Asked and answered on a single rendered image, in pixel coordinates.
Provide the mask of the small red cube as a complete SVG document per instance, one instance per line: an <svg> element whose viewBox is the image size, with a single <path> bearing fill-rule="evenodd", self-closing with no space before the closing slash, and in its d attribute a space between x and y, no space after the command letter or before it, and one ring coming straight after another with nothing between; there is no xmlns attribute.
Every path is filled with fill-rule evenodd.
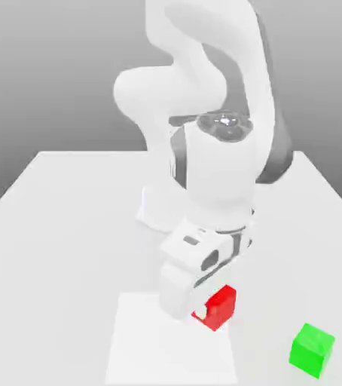
<svg viewBox="0 0 342 386"><path fill-rule="evenodd" d="M237 291L233 287L225 285L207 300L205 317L198 316L195 311L191 316L215 332L232 318L236 297Z"/></svg>

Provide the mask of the small green cube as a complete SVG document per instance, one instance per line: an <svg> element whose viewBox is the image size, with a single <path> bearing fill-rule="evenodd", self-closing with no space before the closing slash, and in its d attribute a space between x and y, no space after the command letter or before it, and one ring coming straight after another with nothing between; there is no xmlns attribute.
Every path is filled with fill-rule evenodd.
<svg viewBox="0 0 342 386"><path fill-rule="evenodd" d="M335 337L305 323L292 341L289 363L319 379L331 356Z"/></svg>

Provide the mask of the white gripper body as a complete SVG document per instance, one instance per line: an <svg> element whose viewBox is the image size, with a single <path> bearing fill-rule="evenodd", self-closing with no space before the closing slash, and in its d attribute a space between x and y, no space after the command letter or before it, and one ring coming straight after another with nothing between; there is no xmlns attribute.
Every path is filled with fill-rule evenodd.
<svg viewBox="0 0 342 386"><path fill-rule="evenodd" d="M230 281L231 264L198 278L173 263L165 262L160 269L160 307L171 317L184 320L198 305L205 305L212 295Z"/></svg>

